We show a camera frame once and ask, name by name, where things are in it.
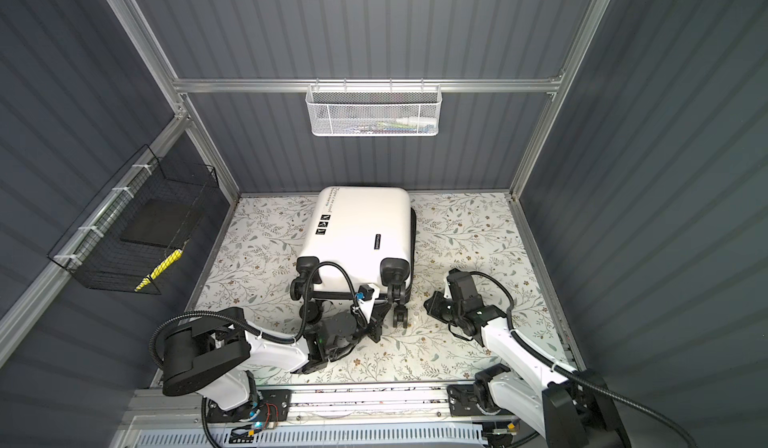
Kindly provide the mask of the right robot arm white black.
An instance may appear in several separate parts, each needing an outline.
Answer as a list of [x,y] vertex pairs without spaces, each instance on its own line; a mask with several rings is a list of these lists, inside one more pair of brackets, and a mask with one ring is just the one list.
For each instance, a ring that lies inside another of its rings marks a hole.
[[447,288],[424,308],[432,318],[458,328],[500,362],[478,372],[473,383],[484,413],[506,410],[531,427],[549,447],[629,447],[631,441],[604,378],[579,370],[536,346],[513,326],[511,311],[483,301],[478,271],[452,269]]

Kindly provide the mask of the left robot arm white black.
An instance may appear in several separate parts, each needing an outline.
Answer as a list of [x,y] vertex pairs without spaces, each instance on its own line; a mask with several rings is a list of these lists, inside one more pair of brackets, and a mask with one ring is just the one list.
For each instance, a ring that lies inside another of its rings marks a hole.
[[270,332],[250,323],[239,307],[182,313],[150,337],[149,352],[163,372],[163,394],[198,393],[231,411],[255,397],[247,364],[312,374],[350,355],[364,339],[381,339],[392,304],[361,295],[352,306],[327,319],[322,303],[306,301],[297,335]]

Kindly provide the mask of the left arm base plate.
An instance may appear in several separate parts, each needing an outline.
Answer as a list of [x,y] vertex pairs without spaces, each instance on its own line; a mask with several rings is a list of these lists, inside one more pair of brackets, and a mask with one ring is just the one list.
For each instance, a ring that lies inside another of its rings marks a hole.
[[282,422],[287,419],[293,392],[288,389],[259,390],[236,408],[223,410],[206,402],[205,420],[210,423]]

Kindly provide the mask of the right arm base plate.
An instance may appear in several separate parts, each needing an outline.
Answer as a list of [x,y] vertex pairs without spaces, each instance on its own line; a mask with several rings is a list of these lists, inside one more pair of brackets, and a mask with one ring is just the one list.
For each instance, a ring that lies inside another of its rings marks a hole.
[[512,416],[503,408],[483,408],[473,384],[449,384],[447,386],[449,412],[453,417]]

